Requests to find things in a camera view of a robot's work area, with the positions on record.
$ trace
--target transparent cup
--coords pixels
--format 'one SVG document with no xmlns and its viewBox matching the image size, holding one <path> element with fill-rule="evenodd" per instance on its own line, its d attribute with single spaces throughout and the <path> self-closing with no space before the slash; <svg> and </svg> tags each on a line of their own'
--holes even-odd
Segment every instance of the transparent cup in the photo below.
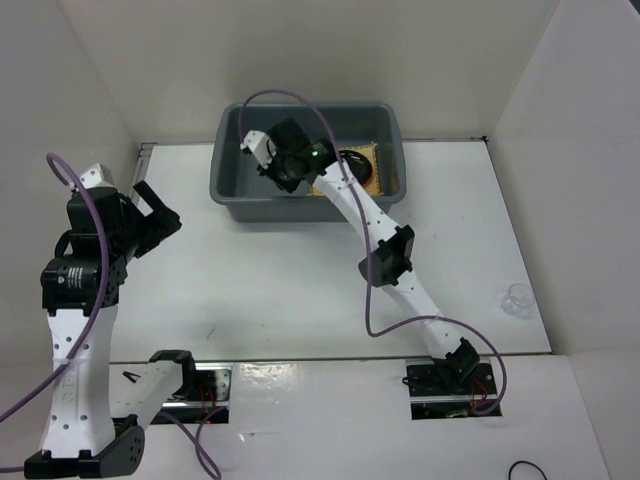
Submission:
<svg viewBox="0 0 640 480">
<path fill-rule="evenodd" d="M 536 304 L 533 290 L 524 283 L 514 283 L 502 297 L 502 310 L 507 315 L 520 317 L 526 315 Z"/>
</svg>

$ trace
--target purple cable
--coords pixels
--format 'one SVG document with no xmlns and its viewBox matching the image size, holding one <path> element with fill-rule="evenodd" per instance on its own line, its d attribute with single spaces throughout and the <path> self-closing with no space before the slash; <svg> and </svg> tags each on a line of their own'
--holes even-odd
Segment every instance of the purple cable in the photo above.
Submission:
<svg viewBox="0 0 640 480">
<path fill-rule="evenodd" d="M 327 122 L 327 119 L 324 117 L 324 115 L 322 115 L 320 110 L 318 110 L 318 108 L 313 103 L 311 103 L 311 101 L 307 100 L 303 96 L 298 95 L 297 93 L 292 92 L 290 90 L 286 90 L 282 88 L 270 88 L 266 90 L 260 90 L 258 92 L 255 92 L 252 95 L 249 95 L 249 97 L 242 104 L 240 113 L 238 115 L 238 135 L 240 137 L 240 142 L 242 142 L 242 140 L 244 139 L 243 120 L 244 120 L 244 113 L 249 102 L 251 102 L 251 100 L 261 95 L 267 95 L 267 94 L 273 94 L 273 93 L 293 97 L 296 100 L 298 100 L 300 103 L 303 103 L 304 105 L 309 107 L 313 111 L 313 113 L 316 114 L 316 116 L 318 117 L 318 120 L 320 120 L 320 123 L 322 123 L 322 126 L 326 130 L 327 135 L 329 136 L 329 141 L 333 146 L 334 155 L 338 159 L 338 165 L 340 166 L 340 171 L 342 172 L 342 175 L 344 176 L 344 178 L 347 178 L 347 171 L 344 167 L 344 160 L 340 155 L 338 142 L 336 141 L 336 137 L 333 133 L 333 129 L 329 125 L 329 122 Z M 458 325 L 460 327 L 466 328 L 470 332 L 475 333 L 484 343 L 487 344 L 489 349 L 493 352 L 493 354 L 496 357 L 496 360 L 500 364 L 500 369 L 502 370 L 502 388 L 500 389 L 500 393 L 498 394 L 496 399 L 491 403 L 491 405 L 488 408 L 479 409 L 477 408 L 479 405 L 477 405 L 473 409 L 473 412 L 476 415 L 487 415 L 491 413 L 496 408 L 498 408 L 498 406 L 500 405 L 500 402 L 504 398 L 504 395 L 507 391 L 507 369 L 504 364 L 504 360 L 502 359 L 502 356 L 500 355 L 500 353 L 498 353 L 498 350 L 493 346 L 493 344 L 489 341 L 489 339 L 484 335 L 482 335 L 477 329 L 475 329 L 474 327 L 464 322 L 461 322 L 460 320 L 454 320 L 452 318 L 439 317 L 434 315 L 420 315 L 417 317 L 408 318 L 406 320 L 402 320 L 401 322 L 396 323 L 395 325 L 387 327 L 379 332 L 374 332 L 371 329 L 371 295 L 373 290 L 373 285 L 371 284 L 371 278 L 370 278 L 371 277 L 370 273 L 373 270 L 373 258 L 371 256 L 371 237 L 369 235 L 369 229 L 367 228 L 367 217 L 366 217 L 364 208 L 362 207 L 362 202 L 358 197 L 358 193 L 356 192 L 356 189 L 353 187 L 353 185 L 349 185 L 349 191 L 351 192 L 351 195 L 353 195 L 353 199 L 356 202 L 356 207 L 358 208 L 358 213 L 360 214 L 360 220 L 362 221 L 362 231 L 364 233 L 364 248 L 365 248 L 366 258 L 367 258 L 367 290 L 366 290 L 365 304 L 364 304 L 364 325 L 365 325 L 365 329 L 367 330 L 367 335 L 369 335 L 372 338 L 378 338 L 378 337 L 381 337 L 382 335 L 385 335 L 397 328 L 403 327 L 410 323 L 425 321 L 425 320 L 439 320 L 445 323 L 452 323 L 454 325 Z"/>
<path fill-rule="evenodd" d="M 204 417 L 204 419 L 202 420 L 202 423 L 200 424 L 200 426 L 198 426 L 198 430 L 196 432 L 195 437 L 191 435 L 191 432 L 187 429 L 187 427 L 185 427 L 185 425 L 180 420 L 178 420 L 176 417 L 174 417 L 170 413 L 167 413 L 164 411 L 161 411 L 160 413 L 158 413 L 159 417 L 166 418 L 171 423 L 175 424 L 180 430 L 182 430 L 182 433 L 184 433 L 187 436 L 187 438 L 191 441 L 191 443 L 193 443 L 193 446 L 196 449 L 196 455 L 198 456 L 198 461 L 200 462 L 200 465 L 202 465 L 202 468 L 204 469 L 204 471 L 207 472 L 207 475 L 213 478 L 213 480 L 220 480 L 222 478 L 222 473 L 220 473 L 220 469 L 216 465 L 216 462 L 213 461 L 213 458 L 211 458 L 211 456 L 202 447 L 202 445 L 200 445 L 200 432 L 202 431 L 202 427 L 205 424 L 205 422 L 209 420 L 212 416 L 214 416 L 216 413 L 218 413 L 219 411 L 220 410 L 213 410 L 206 417 Z M 206 463 L 208 463 L 215 472 L 212 472 L 209 469 L 209 467 L 206 465 Z"/>
<path fill-rule="evenodd" d="M 78 336 L 78 339 L 76 340 L 76 342 L 71 347 L 71 350 L 69 350 L 69 353 L 66 357 L 67 360 L 72 360 L 78 353 L 78 350 L 80 350 L 80 348 L 82 347 L 82 344 L 86 340 L 87 336 L 89 335 L 89 332 L 93 327 L 93 324 L 96 322 L 96 318 L 98 317 L 100 308 L 102 307 L 102 302 L 104 301 L 104 297 L 107 291 L 107 280 L 108 280 L 107 276 L 109 273 L 109 247 L 107 244 L 107 235 L 104 231 L 102 221 L 100 220 L 100 214 L 96 209 L 95 203 L 93 202 L 91 195 L 89 195 L 89 192 L 87 192 L 87 189 L 84 188 L 84 186 L 82 185 L 82 182 L 78 178 L 78 175 L 76 175 L 76 173 L 67 164 L 67 162 L 65 162 L 62 158 L 60 158 L 55 153 L 47 154 L 47 163 L 49 164 L 49 167 L 51 167 L 51 170 L 53 171 L 55 176 L 64 185 L 69 185 L 69 181 L 56 168 L 55 164 L 58 164 L 58 166 L 60 166 L 62 170 L 64 170 L 65 173 L 68 175 L 68 177 L 71 179 L 71 181 L 75 185 L 75 188 L 78 189 L 78 193 L 80 193 L 80 196 L 84 200 L 89 210 L 89 213 L 91 214 L 91 219 L 93 220 L 93 223 L 96 227 L 96 232 L 98 233 L 98 242 L 100 243 L 100 262 L 101 262 L 100 285 L 98 286 L 98 293 L 96 295 L 96 300 L 93 305 L 93 309 L 89 314 L 89 319 L 87 320 L 86 325 L 82 329 L 82 332 Z M 49 375 L 47 378 L 44 379 L 42 383 L 40 383 L 40 385 L 38 385 L 30 393 L 28 393 L 21 400 L 19 400 L 15 405 L 13 405 L 6 412 L 0 415 L 0 423 L 4 422 L 7 418 L 9 418 L 11 415 L 16 413 L 18 410 L 24 407 L 27 403 L 29 403 L 35 397 L 37 397 L 45 388 L 51 385 L 60 375 L 62 375 L 68 366 L 69 366 L 68 363 L 58 366 L 53 371 L 53 373 L 51 373 L 51 375 Z M 23 470 L 23 467 L 0 468 L 0 474 L 21 472 L 22 470 Z"/>
</svg>

